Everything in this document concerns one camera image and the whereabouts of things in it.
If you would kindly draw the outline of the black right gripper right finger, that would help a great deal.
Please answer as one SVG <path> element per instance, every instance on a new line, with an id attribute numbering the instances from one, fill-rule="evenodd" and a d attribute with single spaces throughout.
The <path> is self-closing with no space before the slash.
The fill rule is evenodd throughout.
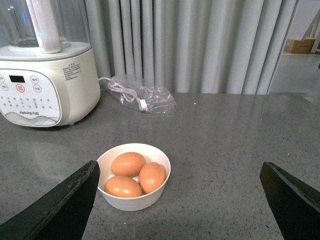
<path id="1" fill-rule="evenodd" d="M 320 238 L 320 192 L 272 162 L 259 175 L 268 205 L 285 240 Z"/>

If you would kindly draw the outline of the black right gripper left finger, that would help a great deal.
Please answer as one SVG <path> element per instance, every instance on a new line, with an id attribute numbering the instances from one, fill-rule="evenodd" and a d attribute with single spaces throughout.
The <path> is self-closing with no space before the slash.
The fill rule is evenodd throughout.
<path id="1" fill-rule="evenodd" d="M 2 240 L 80 240 L 94 206 L 100 168 L 89 161 L 0 226 Z"/>

